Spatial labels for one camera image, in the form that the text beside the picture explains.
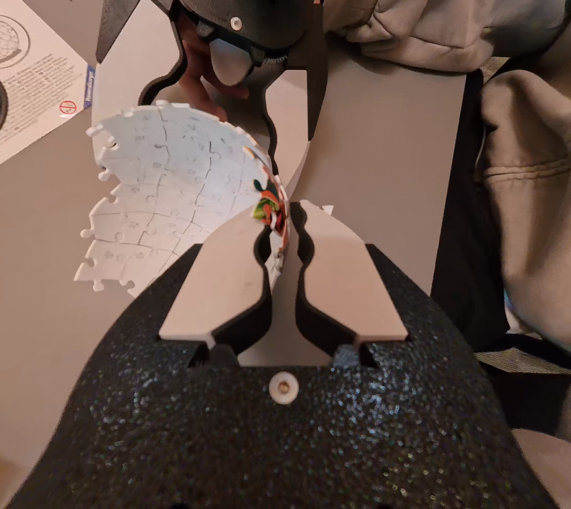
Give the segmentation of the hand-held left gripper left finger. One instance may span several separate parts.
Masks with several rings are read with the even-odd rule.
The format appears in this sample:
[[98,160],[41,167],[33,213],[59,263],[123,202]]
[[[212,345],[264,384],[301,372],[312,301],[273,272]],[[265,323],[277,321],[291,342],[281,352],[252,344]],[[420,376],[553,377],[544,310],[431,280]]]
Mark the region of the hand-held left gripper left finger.
[[159,330],[161,340],[225,344],[241,353],[269,331],[272,294],[266,261],[271,229],[242,212],[200,246]]

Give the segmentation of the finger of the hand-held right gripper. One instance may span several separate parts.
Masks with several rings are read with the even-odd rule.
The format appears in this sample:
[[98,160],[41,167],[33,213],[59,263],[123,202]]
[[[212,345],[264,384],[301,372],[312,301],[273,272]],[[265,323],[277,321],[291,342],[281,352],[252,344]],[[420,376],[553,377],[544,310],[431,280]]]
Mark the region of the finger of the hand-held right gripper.
[[258,132],[274,175],[287,198],[295,200],[310,146],[307,72],[304,69],[255,67],[247,77]]
[[137,106],[152,105],[187,67],[182,39],[157,0],[138,0],[103,58],[98,58],[91,125]]

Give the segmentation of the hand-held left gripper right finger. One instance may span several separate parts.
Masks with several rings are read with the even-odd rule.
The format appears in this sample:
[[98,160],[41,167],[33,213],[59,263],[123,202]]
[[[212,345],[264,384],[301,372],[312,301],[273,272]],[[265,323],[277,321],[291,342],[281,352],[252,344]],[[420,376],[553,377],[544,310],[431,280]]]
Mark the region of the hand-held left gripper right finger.
[[405,341],[408,330],[365,242],[308,200],[290,205],[302,268],[295,301],[302,336],[329,357],[339,346]]

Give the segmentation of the colourful cartoon puzzle ball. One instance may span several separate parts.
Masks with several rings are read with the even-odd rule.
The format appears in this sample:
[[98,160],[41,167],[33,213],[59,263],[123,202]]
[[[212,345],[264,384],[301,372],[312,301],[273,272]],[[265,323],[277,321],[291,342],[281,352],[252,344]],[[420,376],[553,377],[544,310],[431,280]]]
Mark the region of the colourful cartoon puzzle ball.
[[288,244],[288,198],[270,159],[242,128],[188,104],[160,100],[101,120],[91,138],[112,199],[89,213],[92,239],[74,281],[116,281],[136,298],[192,246],[246,211],[271,229],[266,262],[275,289]]

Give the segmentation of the printed instruction leaflet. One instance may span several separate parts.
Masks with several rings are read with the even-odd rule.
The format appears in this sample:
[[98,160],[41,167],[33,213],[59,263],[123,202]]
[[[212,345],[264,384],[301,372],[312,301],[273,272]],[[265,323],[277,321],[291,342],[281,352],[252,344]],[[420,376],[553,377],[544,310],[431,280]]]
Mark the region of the printed instruction leaflet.
[[23,0],[1,0],[1,82],[9,110],[1,164],[91,107],[95,69]]

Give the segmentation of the person's beige zip jacket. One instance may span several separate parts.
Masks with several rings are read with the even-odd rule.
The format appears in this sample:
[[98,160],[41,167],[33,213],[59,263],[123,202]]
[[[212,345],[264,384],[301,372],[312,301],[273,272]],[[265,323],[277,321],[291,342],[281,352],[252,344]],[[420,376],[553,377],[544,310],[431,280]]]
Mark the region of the person's beige zip jacket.
[[570,351],[570,50],[551,47],[482,90],[486,186],[517,318]]

